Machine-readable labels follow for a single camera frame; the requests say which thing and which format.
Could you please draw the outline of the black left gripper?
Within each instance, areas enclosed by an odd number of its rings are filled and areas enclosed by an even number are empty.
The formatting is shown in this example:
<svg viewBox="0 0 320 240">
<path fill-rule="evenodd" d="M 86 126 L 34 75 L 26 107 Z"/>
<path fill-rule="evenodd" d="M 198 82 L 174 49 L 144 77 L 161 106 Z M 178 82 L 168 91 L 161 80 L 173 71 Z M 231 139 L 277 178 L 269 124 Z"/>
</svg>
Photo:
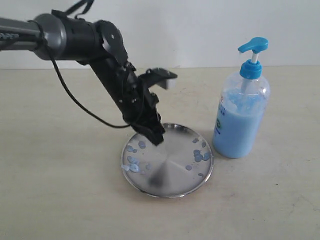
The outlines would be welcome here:
<svg viewBox="0 0 320 240">
<path fill-rule="evenodd" d="M 124 66 L 109 63 L 112 80 L 110 96 L 122 113 L 123 125 L 110 124 L 112 128 L 132 129 L 146 137 L 154 146 L 164 141 L 166 132 L 161 124 L 156 105 L 159 98 L 155 93 L 146 89 L 138 78 L 134 66 L 127 62 Z"/>
</svg>

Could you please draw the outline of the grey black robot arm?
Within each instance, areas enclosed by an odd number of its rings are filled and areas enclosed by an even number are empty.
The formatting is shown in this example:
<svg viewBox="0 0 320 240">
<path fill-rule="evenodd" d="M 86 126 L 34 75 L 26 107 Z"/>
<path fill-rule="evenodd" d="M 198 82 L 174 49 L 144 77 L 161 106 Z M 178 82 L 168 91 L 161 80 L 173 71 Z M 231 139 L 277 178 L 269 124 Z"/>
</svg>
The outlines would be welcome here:
<svg viewBox="0 0 320 240">
<path fill-rule="evenodd" d="M 57 10 L 29 21 L 2 18 L 0 48 L 31 51 L 45 61 L 76 61 L 90 66 L 126 125 L 155 146 L 163 142 L 165 130 L 156 108 L 159 99 L 149 88 L 165 79 L 164 71 L 136 75 L 122 34 L 112 22 L 73 19 Z"/>
</svg>

